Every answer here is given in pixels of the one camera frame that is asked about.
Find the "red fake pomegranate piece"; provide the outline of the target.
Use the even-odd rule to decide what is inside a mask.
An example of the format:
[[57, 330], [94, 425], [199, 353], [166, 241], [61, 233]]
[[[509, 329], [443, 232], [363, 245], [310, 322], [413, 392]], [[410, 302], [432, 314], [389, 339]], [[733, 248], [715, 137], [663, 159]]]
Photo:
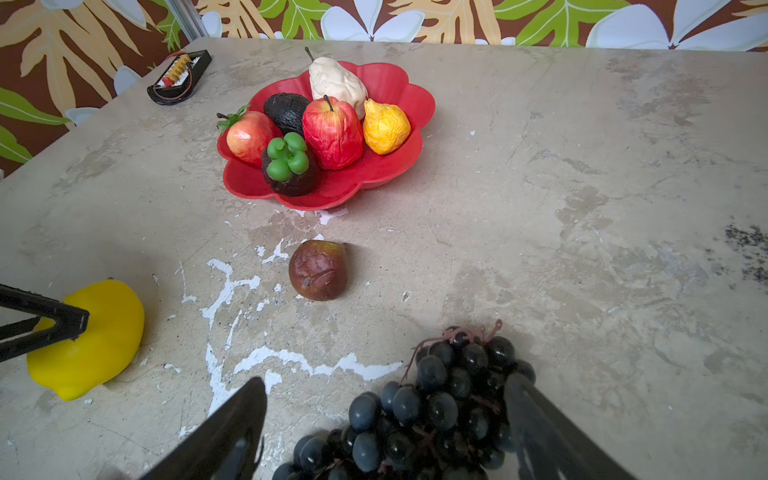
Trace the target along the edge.
[[362, 123], [351, 104], [324, 95], [306, 107], [303, 136], [323, 170], [340, 170], [363, 156]]

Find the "dark purple passion fruit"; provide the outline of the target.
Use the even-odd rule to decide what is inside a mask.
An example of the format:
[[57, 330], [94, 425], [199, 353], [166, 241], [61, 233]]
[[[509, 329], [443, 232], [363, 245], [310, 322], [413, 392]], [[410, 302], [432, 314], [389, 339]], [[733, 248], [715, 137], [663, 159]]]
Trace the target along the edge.
[[273, 138], [262, 152], [262, 173], [277, 194], [304, 196], [315, 190], [320, 170], [304, 138], [296, 132]]

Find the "black fake grape bunch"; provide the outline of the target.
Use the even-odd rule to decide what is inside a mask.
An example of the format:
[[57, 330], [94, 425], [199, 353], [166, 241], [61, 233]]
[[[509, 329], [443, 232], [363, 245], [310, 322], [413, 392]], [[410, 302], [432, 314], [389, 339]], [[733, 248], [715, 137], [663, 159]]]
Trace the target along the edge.
[[400, 380], [356, 396], [343, 427], [302, 437], [273, 478], [486, 479], [522, 460], [504, 385], [536, 374], [502, 327], [451, 326], [419, 342]]

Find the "dark fake avocado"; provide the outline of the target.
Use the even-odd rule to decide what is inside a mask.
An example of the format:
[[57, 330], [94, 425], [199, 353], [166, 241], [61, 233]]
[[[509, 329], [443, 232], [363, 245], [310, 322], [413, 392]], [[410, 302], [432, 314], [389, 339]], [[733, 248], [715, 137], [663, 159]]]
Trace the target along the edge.
[[264, 103], [263, 113], [283, 134], [294, 132], [304, 136], [303, 115], [310, 104], [306, 97], [295, 93], [278, 93]]

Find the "red flower-shaped fruit bowl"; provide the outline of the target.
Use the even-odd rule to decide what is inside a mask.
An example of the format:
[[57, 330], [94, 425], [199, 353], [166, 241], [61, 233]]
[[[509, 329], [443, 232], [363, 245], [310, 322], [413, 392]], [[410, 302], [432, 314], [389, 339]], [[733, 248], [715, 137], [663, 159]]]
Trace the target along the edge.
[[315, 190], [309, 194], [287, 197], [268, 186], [259, 166], [238, 159], [229, 149], [226, 135], [222, 133], [217, 140], [217, 150], [227, 160], [223, 184], [230, 193], [244, 199], [275, 200], [299, 211], [328, 210], [344, 204], [360, 190], [388, 183], [416, 163], [423, 148], [421, 129], [431, 121], [436, 110], [432, 94], [412, 84], [407, 72], [394, 64], [356, 65], [342, 61], [340, 65], [362, 81], [374, 101], [394, 104], [404, 111], [411, 125], [408, 139], [386, 156], [365, 148], [362, 158], [355, 163], [341, 170], [323, 172]]

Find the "aluminium corner frame post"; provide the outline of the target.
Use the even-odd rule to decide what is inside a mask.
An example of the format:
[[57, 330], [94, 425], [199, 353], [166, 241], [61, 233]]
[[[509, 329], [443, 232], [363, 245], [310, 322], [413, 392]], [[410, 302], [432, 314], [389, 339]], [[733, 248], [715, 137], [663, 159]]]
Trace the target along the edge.
[[208, 36], [202, 17], [192, 0], [166, 0], [165, 3], [189, 41]]

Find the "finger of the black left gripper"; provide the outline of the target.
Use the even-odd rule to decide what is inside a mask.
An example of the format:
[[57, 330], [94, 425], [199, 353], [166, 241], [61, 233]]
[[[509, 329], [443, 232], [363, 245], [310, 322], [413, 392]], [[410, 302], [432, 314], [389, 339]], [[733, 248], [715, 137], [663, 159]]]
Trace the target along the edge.
[[90, 313], [36, 293], [1, 285], [1, 307], [30, 318], [1, 326], [1, 361], [75, 340], [87, 329]]

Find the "small orange-yellow fruit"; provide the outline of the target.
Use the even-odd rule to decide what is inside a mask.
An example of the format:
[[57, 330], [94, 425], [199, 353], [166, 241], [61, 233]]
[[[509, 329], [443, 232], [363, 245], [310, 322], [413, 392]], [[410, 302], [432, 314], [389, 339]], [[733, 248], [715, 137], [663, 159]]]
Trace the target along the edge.
[[368, 99], [364, 103], [364, 109], [364, 140], [374, 153], [388, 155], [407, 140], [411, 133], [411, 124], [400, 107]]

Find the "brown fake fig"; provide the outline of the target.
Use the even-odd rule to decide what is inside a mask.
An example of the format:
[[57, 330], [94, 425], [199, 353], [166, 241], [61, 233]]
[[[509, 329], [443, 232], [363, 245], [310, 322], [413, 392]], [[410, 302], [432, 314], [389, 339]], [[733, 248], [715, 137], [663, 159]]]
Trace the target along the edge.
[[328, 301], [340, 297], [349, 281], [345, 246], [326, 240], [302, 243], [290, 259], [289, 278], [304, 298]]

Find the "red fake strawberry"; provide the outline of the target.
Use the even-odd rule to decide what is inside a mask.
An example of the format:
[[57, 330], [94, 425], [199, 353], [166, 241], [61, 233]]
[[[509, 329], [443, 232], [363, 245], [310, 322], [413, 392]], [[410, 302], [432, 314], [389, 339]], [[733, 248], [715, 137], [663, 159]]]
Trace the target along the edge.
[[260, 167], [269, 143], [282, 132], [264, 113], [242, 106], [235, 113], [217, 113], [217, 128], [225, 143], [239, 160]]

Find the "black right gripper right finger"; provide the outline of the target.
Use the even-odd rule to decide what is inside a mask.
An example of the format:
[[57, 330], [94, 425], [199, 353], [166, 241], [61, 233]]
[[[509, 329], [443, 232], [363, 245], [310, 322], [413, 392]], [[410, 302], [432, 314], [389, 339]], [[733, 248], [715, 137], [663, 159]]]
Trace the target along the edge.
[[507, 377], [504, 402], [519, 478], [635, 479], [522, 374]]

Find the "cream fake garlic bulb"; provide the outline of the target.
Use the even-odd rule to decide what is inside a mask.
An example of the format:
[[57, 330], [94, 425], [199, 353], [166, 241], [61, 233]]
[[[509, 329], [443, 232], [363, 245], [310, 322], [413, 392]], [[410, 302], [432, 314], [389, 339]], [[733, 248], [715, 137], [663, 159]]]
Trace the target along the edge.
[[368, 91], [363, 82], [336, 60], [329, 57], [315, 58], [308, 47], [305, 51], [311, 60], [308, 72], [312, 99], [319, 100], [328, 96], [346, 102], [354, 108], [358, 119], [362, 120], [368, 99]]

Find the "black charger board with connectors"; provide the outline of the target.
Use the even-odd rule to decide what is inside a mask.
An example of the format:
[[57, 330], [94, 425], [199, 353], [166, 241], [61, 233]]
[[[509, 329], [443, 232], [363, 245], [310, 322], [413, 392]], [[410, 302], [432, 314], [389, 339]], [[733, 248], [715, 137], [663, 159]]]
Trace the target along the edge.
[[149, 98], [161, 106], [188, 99], [212, 61], [207, 50], [179, 52], [172, 59], [161, 77], [147, 88]]

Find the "yellow fake lemon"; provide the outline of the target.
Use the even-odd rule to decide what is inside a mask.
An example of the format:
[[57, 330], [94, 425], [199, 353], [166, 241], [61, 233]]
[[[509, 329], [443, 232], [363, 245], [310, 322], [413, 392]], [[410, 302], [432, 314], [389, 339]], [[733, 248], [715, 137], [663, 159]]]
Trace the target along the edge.
[[86, 331], [26, 355], [30, 377], [62, 400], [78, 399], [120, 374], [139, 349], [145, 312], [125, 283], [108, 279], [63, 299], [89, 312]]

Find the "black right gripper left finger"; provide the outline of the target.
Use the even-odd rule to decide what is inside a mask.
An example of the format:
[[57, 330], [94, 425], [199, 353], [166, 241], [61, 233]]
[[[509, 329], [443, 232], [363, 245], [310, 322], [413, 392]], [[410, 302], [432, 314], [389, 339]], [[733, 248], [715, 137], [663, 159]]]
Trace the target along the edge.
[[146, 479], [251, 479], [264, 451], [267, 412], [263, 379], [249, 379]]

